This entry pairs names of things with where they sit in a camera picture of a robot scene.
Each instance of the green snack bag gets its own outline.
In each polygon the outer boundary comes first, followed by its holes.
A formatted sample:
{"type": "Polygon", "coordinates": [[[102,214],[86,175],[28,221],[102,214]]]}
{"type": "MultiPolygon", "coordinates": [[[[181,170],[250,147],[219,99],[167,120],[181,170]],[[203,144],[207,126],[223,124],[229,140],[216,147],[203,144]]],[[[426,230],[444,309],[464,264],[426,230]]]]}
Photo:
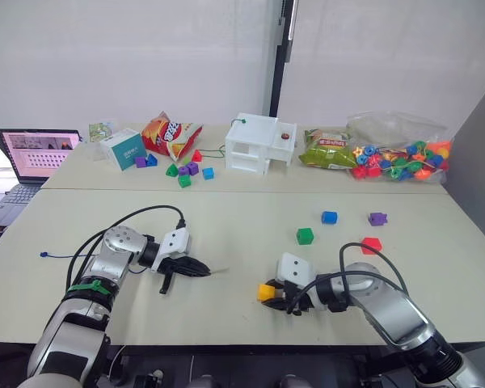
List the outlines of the green snack bag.
{"type": "Polygon", "coordinates": [[[306,152],[299,156],[307,166],[347,169],[357,166],[349,144],[349,133],[344,131],[307,129],[304,133],[306,152]]]}

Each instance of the white table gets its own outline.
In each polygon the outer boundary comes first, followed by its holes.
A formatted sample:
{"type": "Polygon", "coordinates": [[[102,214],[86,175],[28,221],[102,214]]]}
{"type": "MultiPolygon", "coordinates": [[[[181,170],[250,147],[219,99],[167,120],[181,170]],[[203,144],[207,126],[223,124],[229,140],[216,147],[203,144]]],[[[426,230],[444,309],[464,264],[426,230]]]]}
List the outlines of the white table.
{"type": "MultiPolygon", "coordinates": [[[[179,206],[192,234],[191,255],[213,271],[207,278],[176,276],[166,296],[162,275],[129,275],[107,332],[114,344],[383,344],[357,309],[311,311],[301,317],[255,300],[257,285],[274,277],[285,251],[320,272],[338,267],[344,243],[382,240],[411,296],[448,341],[485,340],[485,237],[447,195],[362,193],[151,192],[41,190],[0,240],[0,341],[34,343],[65,288],[68,259],[95,231],[147,205],[179,206]],[[338,223],[322,226],[334,210],[338,223]],[[388,213],[372,227],[367,213],[388,213]],[[298,227],[315,240],[298,246],[298,227]]],[[[143,213],[126,222],[157,239],[175,227],[172,211],[143,213]]],[[[378,260],[355,248],[348,262],[378,260]]]]}
{"type": "MultiPolygon", "coordinates": [[[[143,124],[131,124],[142,130],[143,124]]],[[[345,171],[327,171],[306,167],[298,159],[303,153],[303,127],[298,130],[297,147],[290,167],[285,162],[272,161],[267,175],[238,170],[226,170],[224,158],[204,158],[200,168],[214,167],[216,177],[205,181],[201,175],[192,177],[188,192],[369,192],[369,193],[446,193],[440,184],[421,182],[356,181],[345,171]]],[[[194,149],[212,150],[224,144],[227,126],[206,125],[194,149]]],[[[93,161],[91,145],[82,144],[44,185],[44,188],[118,189],[180,191],[176,178],[165,175],[171,158],[155,154],[157,167],[130,167],[120,171],[108,160],[93,161]]]]}

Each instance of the white toy house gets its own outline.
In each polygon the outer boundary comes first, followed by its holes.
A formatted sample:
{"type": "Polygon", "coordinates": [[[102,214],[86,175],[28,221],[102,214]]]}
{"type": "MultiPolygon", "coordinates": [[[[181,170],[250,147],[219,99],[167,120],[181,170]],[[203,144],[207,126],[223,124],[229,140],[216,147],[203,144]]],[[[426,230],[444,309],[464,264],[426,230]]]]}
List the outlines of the white toy house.
{"type": "Polygon", "coordinates": [[[239,113],[225,139],[226,168],[265,175],[271,159],[289,166],[296,137],[296,124],[281,123],[276,117],[239,113]]]}

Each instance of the robotic arm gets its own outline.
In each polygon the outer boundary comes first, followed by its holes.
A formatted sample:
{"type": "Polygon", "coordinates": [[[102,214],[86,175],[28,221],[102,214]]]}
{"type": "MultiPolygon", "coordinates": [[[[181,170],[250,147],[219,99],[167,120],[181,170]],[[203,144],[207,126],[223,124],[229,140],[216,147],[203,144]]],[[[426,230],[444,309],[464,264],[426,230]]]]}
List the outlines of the robotic arm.
{"type": "MultiPolygon", "coordinates": [[[[485,388],[485,379],[479,371],[445,341],[428,317],[403,291],[370,275],[350,274],[379,274],[373,265],[354,263],[347,266],[345,271],[349,272],[350,306],[361,308],[386,344],[400,352],[420,387],[485,388]]],[[[263,304],[277,310],[287,310],[304,287],[325,277],[329,276],[317,275],[307,261],[284,253],[278,263],[276,278],[268,282],[268,285],[283,289],[284,295],[264,300],[263,304]]],[[[348,299],[342,280],[341,276],[334,276],[330,280],[315,282],[316,286],[300,297],[294,313],[301,314],[310,307],[332,312],[346,310],[348,299]]]]}
{"type": "Polygon", "coordinates": [[[44,329],[28,363],[29,379],[20,387],[95,387],[110,344],[106,326],[129,266],[163,273],[160,293],[167,292],[174,272],[210,275],[206,265],[186,256],[189,242],[184,227],[167,233],[161,244],[127,226],[107,230],[100,253],[67,290],[44,329]]]}

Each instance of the white wall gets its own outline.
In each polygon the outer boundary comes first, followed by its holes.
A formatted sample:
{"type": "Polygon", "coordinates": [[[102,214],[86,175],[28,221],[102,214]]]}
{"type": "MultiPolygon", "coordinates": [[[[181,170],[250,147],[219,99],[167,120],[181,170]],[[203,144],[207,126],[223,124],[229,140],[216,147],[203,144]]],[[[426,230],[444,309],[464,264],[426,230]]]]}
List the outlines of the white wall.
{"type": "Polygon", "coordinates": [[[456,133],[485,93],[485,0],[299,0],[278,116],[398,110],[456,133]]]}
{"type": "Polygon", "coordinates": [[[0,127],[268,112],[280,0],[0,0],[0,127]]]}

